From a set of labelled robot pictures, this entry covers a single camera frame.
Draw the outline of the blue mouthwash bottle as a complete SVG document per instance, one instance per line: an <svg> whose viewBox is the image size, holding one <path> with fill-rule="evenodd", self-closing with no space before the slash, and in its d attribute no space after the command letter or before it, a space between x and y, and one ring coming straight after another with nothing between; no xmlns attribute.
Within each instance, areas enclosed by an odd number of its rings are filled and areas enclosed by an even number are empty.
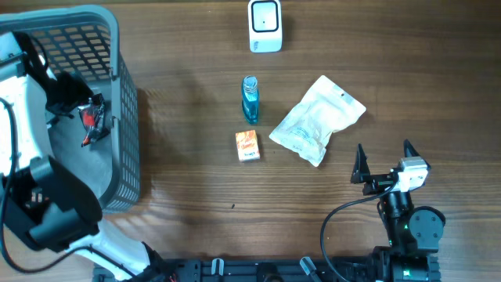
<svg viewBox="0 0 501 282"><path fill-rule="evenodd" d="M251 125L258 123L259 90L255 76L246 76L242 81L242 108L243 115Z"/></svg>

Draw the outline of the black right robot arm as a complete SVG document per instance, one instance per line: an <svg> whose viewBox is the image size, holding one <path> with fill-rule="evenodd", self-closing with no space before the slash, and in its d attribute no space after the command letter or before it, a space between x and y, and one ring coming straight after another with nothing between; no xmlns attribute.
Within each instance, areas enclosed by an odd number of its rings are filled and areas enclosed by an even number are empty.
<svg viewBox="0 0 501 282"><path fill-rule="evenodd" d="M445 216L439 210L415 207L411 192L424 186L431 166L404 141L404 157L387 174L373 174L358 145L351 183L364 185L362 194L374 196L387 232L388 246L377 246L365 264L368 281L437 281L439 241Z"/></svg>

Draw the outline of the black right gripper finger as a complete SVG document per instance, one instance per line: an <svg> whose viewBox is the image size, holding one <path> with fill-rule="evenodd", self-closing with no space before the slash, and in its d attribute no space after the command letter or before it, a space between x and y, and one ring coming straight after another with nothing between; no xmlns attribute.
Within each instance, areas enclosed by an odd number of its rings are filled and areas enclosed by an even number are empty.
<svg viewBox="0 0 501 282"><path fill-rule="evenodd" d="M408 139L405 139L403 142L404 156L405 157L419 157L420 154L413 147L411 142Z"/></svg>
<svg viewBox="0 0 501 282"><path fill-rule="evenodd" d="M368 183L370 182L370 180L371 180L371 174L369 166L367 164L367 157L362 148L362 144L360 143L357 146L355 163L351 174L351 183L353 184Z"/></svg>

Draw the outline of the white resealable pouch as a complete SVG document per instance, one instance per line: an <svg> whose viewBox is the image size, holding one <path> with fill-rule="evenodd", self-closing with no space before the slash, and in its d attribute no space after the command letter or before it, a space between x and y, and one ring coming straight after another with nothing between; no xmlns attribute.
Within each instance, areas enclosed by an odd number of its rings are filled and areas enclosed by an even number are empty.
<svg viewBox="0 0 501 282"><path fill-rule="evenodd" d="M364 105L322 75L269 138L317 167L331 135L356 123L365 112Z"/></svg>

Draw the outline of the orange small carton box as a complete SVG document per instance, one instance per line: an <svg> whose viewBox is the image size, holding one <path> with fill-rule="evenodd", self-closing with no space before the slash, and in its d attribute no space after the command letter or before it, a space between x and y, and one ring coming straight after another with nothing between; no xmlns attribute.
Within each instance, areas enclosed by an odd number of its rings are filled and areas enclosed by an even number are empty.
<svg viewBox="0 0 501 282"><path fill-rule="evenodd" d="M236 133L236 148L241 162L258 160L261 157L255 130Z"/></svg>

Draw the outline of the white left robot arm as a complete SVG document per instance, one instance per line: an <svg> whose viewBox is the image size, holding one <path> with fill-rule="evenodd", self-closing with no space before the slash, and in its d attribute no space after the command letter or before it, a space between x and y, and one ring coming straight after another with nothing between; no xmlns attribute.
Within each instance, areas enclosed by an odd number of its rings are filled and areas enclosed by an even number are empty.
<svg viewBox="0 0 501 282"><path fill-rule="evenodd" d="M42 43L27 33L1 36L1 226L34 251L78 254L117 280L172 281L173 269L147 244L103 218L92 190L59 161L49 127L76 108L94 110L84 144L101 139L105 101L74 72L54 74Z"/></svg>

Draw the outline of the black red packaged item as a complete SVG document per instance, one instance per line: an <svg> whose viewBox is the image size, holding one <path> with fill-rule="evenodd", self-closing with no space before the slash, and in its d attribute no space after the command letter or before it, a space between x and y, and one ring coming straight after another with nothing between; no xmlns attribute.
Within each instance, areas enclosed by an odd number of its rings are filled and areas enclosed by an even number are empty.
<svg viewBox="0 0 501 282"><path fill-rule="evenodd" d="M78 106L77 110L86 131L81 147L95 143L110 134L110 130L105 126L106 105L101 93L89 97L87 103Z"/></svg>

